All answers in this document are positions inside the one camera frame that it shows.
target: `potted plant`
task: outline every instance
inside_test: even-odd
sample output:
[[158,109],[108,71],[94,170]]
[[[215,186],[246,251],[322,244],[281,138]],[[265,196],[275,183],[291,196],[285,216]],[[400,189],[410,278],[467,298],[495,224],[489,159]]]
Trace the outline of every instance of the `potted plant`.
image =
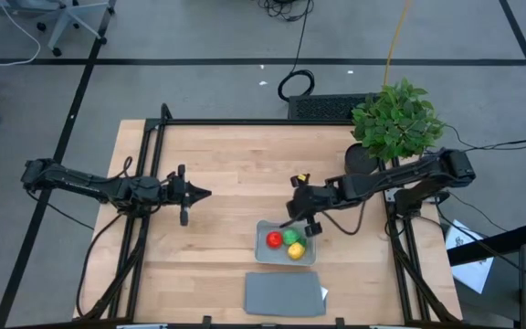
[[352,135],[360,143],[346,150],[346,173],[370,174],[377,159],[409,157],[434,146],[444,123],[437,119],[431,102],[419,99],[426,94],[403,78],[401,84],[383,86],[377,98],[369,95],[352,109]]

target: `green leaves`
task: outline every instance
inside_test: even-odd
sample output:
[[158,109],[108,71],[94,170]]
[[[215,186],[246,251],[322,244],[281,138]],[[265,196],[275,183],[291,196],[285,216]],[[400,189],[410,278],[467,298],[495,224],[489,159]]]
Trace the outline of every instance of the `green leaves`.
[[385,161],[420,154],[433,146],[443,133],[434,106],[419,100],[427,91],[415,88],[405,78],[394,86],[383,86],[378,97],[367,95],[352,109],[352,135],[369,149],[371,157]]

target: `white paper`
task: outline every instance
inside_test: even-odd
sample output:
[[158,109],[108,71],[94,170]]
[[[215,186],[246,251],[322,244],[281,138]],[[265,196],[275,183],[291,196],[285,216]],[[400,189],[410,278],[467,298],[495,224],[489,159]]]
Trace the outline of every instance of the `white paper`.
[[[467,228],[464,224],[454,219],[454,224],[459,228]],[[467,231],[469,235],[476,239],[482,239],[482,237],[474,232]],[[446,249],[452,249],[463,244],[467,244],[474,241],[466,234],[454,227],[450,227],[446,235]],[[484,284],[486,279],[489,277],[490,267],[494,258],[490,257],[485,260],[474,261],[468,264],[462,264],[452,267],[452,274],[456,280],[466,284],[470,289],[477,293],[482,293],[484,290]]]
[[321,299],[325,300],[326,299],[326,295],[328,295],[328,289],[320,286],[320,290],[321,290]]

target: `yellow object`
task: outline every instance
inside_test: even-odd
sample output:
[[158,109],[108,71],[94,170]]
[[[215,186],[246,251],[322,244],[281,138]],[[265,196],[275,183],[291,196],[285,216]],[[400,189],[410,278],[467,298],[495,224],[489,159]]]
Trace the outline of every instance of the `yellow object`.
[[306,252],[306,249],[299,242],[292,244],[288,248],[288,255],[293,260],[299,260],[304,252]]
[[391,63],[391,56],[393,55],[393,49],[395,49],[395,44],[397,43],[397,39],[399,38],[399,32],[401,32],[401,25],[403,24],[403,20],[405,19],[405,14],[407,14],[407,9],[409,9],[409,6],[411,6],[411,0],[405,0],[405,7],[403,8],[403,13],[401,14],[401,18],[399,19],[399,23],[397,24],[397,29],[394,32],[393,41],[391,42],[391,47],[389,48],[389,55],[387,56],[387,65],[384,67],[384,82],[383,85],[387,85],[387,79],[389,78],[389,63]]

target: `yellow cable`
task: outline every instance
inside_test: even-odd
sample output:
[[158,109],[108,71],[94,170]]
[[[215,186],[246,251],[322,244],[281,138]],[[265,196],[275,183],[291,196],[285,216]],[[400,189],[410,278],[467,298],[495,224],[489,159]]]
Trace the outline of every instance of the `yellow cable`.
[[403,13],[401,13],[401,18],[397,24],[397,30],[394,32],[393,41],[391,42],[391,47],[389,48],[389,55],[387,56],[387,65],[384,67],[384,82],[383,85],[386,86],[387,80],[389,78],[389,64],[391,63],[391,56],[393,55],[393,50],[395,49],[395,44],[399,38],[399,33],[401,32],[401,25],[405,19],[405,14],[407,14],[407,9],[411,6],[411,0],[405,0],[405,7],[403,8]]

